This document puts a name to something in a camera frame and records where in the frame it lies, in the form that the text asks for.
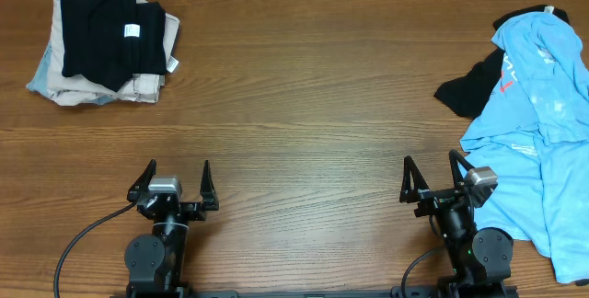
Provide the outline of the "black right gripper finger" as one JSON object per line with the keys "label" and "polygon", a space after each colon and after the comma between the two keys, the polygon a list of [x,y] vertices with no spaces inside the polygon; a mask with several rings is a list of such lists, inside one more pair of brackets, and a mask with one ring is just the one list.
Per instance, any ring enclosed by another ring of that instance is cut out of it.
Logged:
{"label": "black right gripper finger", "polygon": [[460,169],[463,168],[468,172],[470,169],[473,169],[474,166],[471,165],[466,160],[466,158],[462,154],[460,154],[456,149],[452,149],[449,151],[449,162],[454,186],[456,188],[458,188],[459,186],[472,186],[473,183],[470,180],[465,179]]}
{"label": "black right gripper finger", "polygon": [[413,203],[424,199],[424,195],[429,193],[427,185],[421,171],[416,166],[411,156],[406,156],[403,160],[403,177],[401,191],[399,195],[400,202]]}

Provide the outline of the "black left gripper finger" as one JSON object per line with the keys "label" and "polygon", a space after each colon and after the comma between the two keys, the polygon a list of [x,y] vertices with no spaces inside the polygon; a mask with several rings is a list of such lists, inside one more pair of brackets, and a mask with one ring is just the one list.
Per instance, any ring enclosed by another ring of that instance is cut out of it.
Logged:
{"label": "black left gripper finger", "polygon": [[148,185],[156,174],[156,160],[151,159],[144,172],[130,186],[127,192],[128,202],[137,202],[143,193],[148,191]]}
{"label": "black left gripper finger", "polygon": [[216,190],[214,188],[210,162],[208,160],[206,160],[204,162],[201,187],[200,187],[200,194],[202,196],[203,208],[206,211],[218,211],[219,210],[219,200],[218,200]]}

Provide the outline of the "light blue printed t-shirt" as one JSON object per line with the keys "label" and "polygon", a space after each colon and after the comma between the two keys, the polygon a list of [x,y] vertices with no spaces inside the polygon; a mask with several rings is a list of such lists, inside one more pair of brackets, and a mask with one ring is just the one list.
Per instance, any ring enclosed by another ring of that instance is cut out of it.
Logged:
{"label": "light blue printed t-shirt", "polygon": [[557,282],[588,278],[588,70],[583,44],[557,16],[525,13],[492,38],[499,81],[460,140],[498,186],[475,210],[478,228],[530,240]]}

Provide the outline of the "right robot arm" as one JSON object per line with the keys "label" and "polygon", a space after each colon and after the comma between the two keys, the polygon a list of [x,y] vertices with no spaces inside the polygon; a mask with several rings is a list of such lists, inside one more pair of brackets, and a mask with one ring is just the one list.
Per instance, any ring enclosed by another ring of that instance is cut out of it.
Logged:
{"label": "right robot arm", "polygon": [[475,210],[495,191],[498,177],[488,166],[471,165],[456,150],[449,152],[449,161],[453,187],[432,190],[413,159],[408,155],[403,160],[399,200],[415,203],[415,216],[426,217],[443,244],[410,263],[401,280],[400,294],[409,297],[410,272],[444,250],[453,274],[440,278],[427,293],[429,297],[516,297],[517,289],[504,284],[511,277],[514,240],[502,229],[479,229],[475,222]]}

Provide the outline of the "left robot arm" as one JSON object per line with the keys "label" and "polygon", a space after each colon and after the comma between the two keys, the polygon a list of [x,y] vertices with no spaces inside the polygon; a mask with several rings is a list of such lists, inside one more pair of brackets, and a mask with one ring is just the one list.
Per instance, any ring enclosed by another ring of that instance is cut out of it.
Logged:
{"label": "left robot arm", "polygon": [[206,213],[219,209],[210,163],[205,162],[200,195],[202,199],[181,199],[177,177],[158,177],[151,160],[129,188],[127,200],[144,218],[153,222],[149,235],[138,235],[126,247],[129,271],[127,297],[194,297],[195,291],[181,279],[189,224],[204,221]]}

